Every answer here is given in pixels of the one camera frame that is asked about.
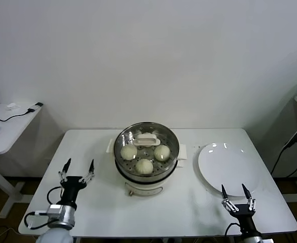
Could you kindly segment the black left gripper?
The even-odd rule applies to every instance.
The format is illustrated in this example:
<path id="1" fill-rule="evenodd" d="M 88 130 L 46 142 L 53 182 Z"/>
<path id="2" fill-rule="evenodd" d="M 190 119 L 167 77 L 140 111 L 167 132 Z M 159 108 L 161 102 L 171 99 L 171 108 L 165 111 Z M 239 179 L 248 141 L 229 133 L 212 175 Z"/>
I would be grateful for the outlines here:
<path id="1" fill-rule="evenodd" d="M 63 187 L 63 194 L 61 197 L 62 203 L 75 203 L 78 192 L 86 188 L 92 178 L 94 177 L 94 160 L 91 161 L 88 173 L 83 176 L 67 176 L 66 173 L 71 163 L 71 158 L 64 164 L 62 171 L 59 171 L 59 178 L 61 186 Z"/>

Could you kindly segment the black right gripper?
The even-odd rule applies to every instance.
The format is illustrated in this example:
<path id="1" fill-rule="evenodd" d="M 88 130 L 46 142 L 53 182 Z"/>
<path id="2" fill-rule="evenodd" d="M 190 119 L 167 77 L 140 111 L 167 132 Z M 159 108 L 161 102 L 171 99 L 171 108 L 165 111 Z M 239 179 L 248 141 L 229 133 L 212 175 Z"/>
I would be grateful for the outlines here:
<path id="1" fill-rule="evenodd" d="M 252 198 L 250 191 L 244 184 L 242 184 L 242 188 L 247 199 L 247 204 L 235 205 L 232 203 L 223 184 L 221 185 L 221 204 L 228 212 L 230 212 L 232 217 L 238 220 L 242 236 L 259 236 L 259 232 L 252 219 L 252 216 L 255 213 L 255 199 Z"/>

